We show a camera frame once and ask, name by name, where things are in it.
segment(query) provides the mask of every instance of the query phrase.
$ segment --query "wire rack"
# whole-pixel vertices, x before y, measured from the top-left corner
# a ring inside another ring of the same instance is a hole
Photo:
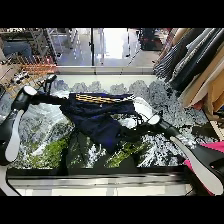
[[[0,85],[11,98],[15,98],[25,85],[39,89],[49,75],[57,72],[51,56],[30,58],[16,56],[3,62],[2,65],[6,65],[8,69],[0,78]]]

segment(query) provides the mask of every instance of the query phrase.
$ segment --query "dark blue garment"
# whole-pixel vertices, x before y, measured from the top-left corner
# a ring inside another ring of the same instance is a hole
[[[104,93],[81,93],[80,95],[111,99],[124,99],[131,96],[131,94],[109,95]],[[70,93],[68,103],[62,105],[60,109],[83,134],[88,135],[93,142],[102,144],[110,154],[117,149],[118,142],[125,137],[120,123],[110,115],[129,114],[137,116],[133,101],[110,104],[90,103],[77,100],[76,93]]]

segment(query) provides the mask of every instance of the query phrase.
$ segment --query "person's leg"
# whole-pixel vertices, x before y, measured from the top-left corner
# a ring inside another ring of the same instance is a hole
[[[16,53],[16,52],[21,53],[29,61],[31,60],[32,50],[28,43],[4,41],[3,53],[5,54],[5,56],[12,54],[12,53]]]

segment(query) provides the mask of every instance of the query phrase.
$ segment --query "pink object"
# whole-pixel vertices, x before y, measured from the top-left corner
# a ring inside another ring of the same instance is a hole
[[[201,144],[202,146],[205,146],[207,148],[210,148],[210,149],[214,149],[214,150],[218,150],[220,152],[223,152],[224,153],[224,141],[223,142],[213,142],[213,143],[207,143],[207,144]],[[184,164],[188,166],[188,168],[194,172],[192,166],[191,166],[191,163],[190,163],[190,160],[185,160],[184,161]],[[208,193],[212,196],[214,196],[214,194],[212,192],[210,192],[206,187],[205,189],[208,191]]]

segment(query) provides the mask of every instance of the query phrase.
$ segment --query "person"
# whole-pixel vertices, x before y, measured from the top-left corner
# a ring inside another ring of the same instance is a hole
[[[30,47],[30,44],[26,42],[8,42],[4,41],[4,38],[2,39],[2,37],[0,36],[0,48],[2,49],[5,57],[18,52],[29,62],[32,60],[32,49]]]

